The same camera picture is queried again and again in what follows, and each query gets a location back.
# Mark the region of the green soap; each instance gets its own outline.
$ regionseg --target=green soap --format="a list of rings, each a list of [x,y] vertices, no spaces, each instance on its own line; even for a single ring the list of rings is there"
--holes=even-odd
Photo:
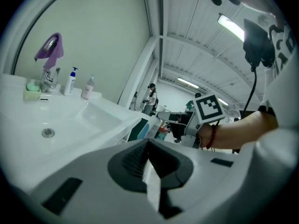
[[[38,92],[39,91],[39,87],[33,83],[29,83],[26,85],[26,88],[28,91],[33,91],[33,92]]]

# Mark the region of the bottle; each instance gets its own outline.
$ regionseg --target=bottle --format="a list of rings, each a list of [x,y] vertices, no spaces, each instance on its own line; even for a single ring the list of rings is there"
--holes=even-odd
[[[71,95],[71,92],[73,91],[74,88],[74,84],[75,84],[75,80],[76,80],[76,70],[78,70],[78,68],[73,67],[74,71],[70,74],[69,78],[67,79],[65,88],[64,88],[64,95]]]
[[[89,99],[93,92],[93,88],[94,88],[94,83],[93,83],[93,75],[92,75],[89,81],[87,81],[85,89],[82,90],[81,97],[84,99]]]

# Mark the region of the sink drain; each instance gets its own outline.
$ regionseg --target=sink drain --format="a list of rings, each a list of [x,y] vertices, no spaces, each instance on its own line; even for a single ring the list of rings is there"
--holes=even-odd
[[[55,132],[53,129],[44,129],[42,131],[42,136],[45,138],[52,138],[55,135]]]

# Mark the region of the ceiling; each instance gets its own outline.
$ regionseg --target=ceiling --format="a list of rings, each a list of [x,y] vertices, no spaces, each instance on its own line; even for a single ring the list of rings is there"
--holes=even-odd
[[[217,19],[222,13],[241,28],[244,19],[248,19],[267,31],[274,24],[272,16],[243,5],[235,6],[228,0],[222,0],[221,6],[210,0],[162,0],[161,11],[163,45],[159,79],[182,86],[180,77],[198,85],[202,91],[216,93],[229,104],[229,110],[242,110],[254,74],[244,58],[243,42]],[[261,15],[263,23],[258,22]],[[248,110],[257,110],[262,101],[263,71],[262,65],[256,70],[256,90]]]

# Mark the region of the red bracelet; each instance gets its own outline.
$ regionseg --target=red bracelet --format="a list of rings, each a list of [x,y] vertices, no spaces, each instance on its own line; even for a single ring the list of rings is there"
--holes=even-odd
[[[215,135],[216,135],[216,126],[212,125],[212,135],[211,135],[211,139],[210,139],[208,145],[206,146],[206,149],[209,149],[212,146],[213,141],[215,139]]]

